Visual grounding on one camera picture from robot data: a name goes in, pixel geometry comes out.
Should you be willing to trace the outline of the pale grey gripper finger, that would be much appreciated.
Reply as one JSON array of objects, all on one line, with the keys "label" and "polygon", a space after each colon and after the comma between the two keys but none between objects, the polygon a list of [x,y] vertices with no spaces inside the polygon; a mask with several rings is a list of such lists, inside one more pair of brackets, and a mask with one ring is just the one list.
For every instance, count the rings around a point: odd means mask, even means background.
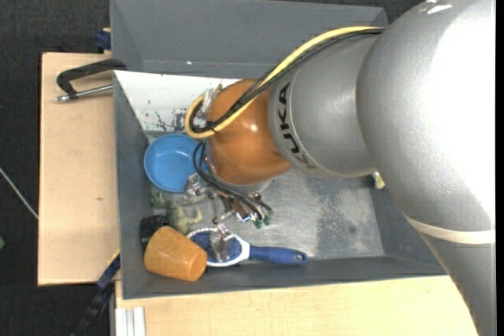
[{"label": "pale grey gripper finger", "polygon": [[221,262],[221,233],[217,228],[210,232],[210,245],[216,262]]},{"label": "pale grey gripper finger", "polygon": [[229,260],[229,248],[233,241],[233,233],[226,227],[220,228],[220,255],[222,261]]}]

